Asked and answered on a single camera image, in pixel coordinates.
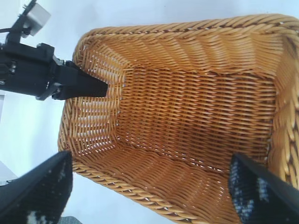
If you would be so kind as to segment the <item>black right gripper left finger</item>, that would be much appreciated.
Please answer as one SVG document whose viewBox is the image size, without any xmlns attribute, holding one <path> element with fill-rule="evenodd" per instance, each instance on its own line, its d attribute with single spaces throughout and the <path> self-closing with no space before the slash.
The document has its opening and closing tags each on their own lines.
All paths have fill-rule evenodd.
<svg viewBox="0 0 299 224">
<path fill-rule="evenodd" d="M 73 187 L 72 156 L 63 151 L 0 188 L 2 224 L 56 224 Z"/>
</svg>

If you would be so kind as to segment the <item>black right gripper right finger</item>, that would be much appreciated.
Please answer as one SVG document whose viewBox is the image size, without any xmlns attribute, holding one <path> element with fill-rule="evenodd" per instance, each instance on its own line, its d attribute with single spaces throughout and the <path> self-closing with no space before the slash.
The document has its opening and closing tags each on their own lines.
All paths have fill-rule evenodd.
<svg viewBox="0 0 299 224">
<path fill-rule="evenodd" d="M 299 191 L 244 154 L 231 158 L 228 190 L 242 224 L 299 222 Z"/>
</svg>

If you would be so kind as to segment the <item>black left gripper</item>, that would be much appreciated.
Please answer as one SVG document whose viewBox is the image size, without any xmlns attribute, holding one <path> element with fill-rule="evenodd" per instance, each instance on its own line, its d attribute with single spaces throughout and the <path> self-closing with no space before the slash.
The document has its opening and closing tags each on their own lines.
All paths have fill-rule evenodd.
<svg viewBox="0 0 299 224">
<path fill-rule="evenodd" d="M 108 84 L 85 73 L 73 62 L 54 55 L 54 47 L 36 48 L 6 43 L 0 46 L 0 89 L 34 96 L 66 100 L 77 97 L 105 97 Z"/>
</svg>

